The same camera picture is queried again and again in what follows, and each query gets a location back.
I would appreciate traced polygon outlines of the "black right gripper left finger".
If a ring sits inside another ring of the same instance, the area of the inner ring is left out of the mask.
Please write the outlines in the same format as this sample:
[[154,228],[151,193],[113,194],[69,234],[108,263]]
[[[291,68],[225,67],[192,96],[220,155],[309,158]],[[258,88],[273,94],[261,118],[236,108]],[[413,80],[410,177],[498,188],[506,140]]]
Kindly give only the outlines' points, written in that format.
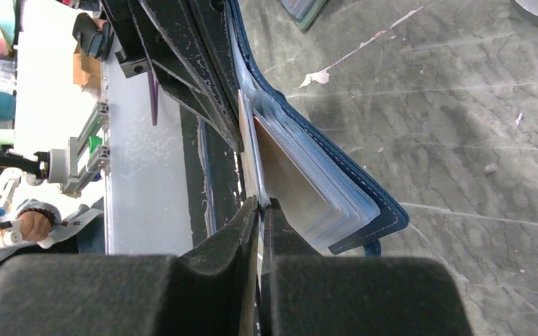
[[0,335],[253,335],[258,202],[182,256],[15,257]]

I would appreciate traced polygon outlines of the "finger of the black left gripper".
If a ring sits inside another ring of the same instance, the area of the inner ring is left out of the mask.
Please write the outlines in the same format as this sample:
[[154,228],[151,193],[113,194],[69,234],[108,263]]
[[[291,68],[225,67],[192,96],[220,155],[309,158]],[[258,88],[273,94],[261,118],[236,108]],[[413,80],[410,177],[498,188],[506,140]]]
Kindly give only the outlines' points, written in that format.
[[211,0],[103,0],[130,78],[152,71],[163,92],[211,125],[242,151],[228,2]]

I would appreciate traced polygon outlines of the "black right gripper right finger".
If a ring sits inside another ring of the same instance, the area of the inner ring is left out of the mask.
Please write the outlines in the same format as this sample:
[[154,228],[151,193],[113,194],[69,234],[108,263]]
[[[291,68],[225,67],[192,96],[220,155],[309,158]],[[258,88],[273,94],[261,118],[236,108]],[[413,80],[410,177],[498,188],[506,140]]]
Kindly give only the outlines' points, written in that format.
[[325,257],[288,223],[263,216],[262,335],[471,335],[450,272],[414,257]]

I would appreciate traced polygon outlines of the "navy blue card holder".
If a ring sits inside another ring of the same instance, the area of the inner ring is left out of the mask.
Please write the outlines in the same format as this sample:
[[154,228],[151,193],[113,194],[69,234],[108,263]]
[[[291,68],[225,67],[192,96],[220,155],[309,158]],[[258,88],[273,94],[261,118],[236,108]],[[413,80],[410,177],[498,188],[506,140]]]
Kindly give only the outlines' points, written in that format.
[[250,100],[265,190],[313,248],[334,255],[404,229],[403,207],[264,78],[252,55],[239,3],[228,4],[230,42],[240,90]]

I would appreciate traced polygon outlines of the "gold vip card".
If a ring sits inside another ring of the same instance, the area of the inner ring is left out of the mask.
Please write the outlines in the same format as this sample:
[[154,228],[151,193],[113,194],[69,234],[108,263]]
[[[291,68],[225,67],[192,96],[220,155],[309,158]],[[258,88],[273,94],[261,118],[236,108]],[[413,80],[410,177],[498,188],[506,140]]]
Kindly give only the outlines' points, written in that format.
[[241,90],[238,90],[238,113],[239,128],[243,141],[241,160],[246,191],[249,196],[256,196],[260,207],[264,209],[270,205],[270,198],[265,190],[263,168],[250,100]]

